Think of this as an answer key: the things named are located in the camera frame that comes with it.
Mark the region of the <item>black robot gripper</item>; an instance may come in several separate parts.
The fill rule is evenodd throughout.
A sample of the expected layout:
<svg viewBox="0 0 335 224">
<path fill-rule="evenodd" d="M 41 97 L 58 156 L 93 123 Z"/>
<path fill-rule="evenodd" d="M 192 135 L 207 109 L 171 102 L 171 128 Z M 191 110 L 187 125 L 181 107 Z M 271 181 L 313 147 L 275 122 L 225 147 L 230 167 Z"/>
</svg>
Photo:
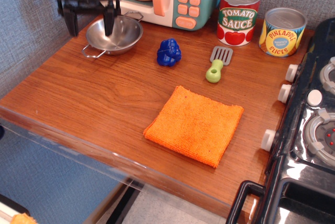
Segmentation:
<svg viewBox="0 0 335 224">
<path fill-rule="evenodd" d="M 79 33 L 77 13 L 75 10 L 83 9 L 103 9 L 98 8 L 101 1 L 107 1 L 107 7 L 104 10 L 104 28 L 105 36 L 110 36 L 113 33 L 115 16 L 121 14 L 120 0 L 57 0 L 58 13 L 64 17 L 66 26 L 71 36 L 77 37 Z"/>
</svg>

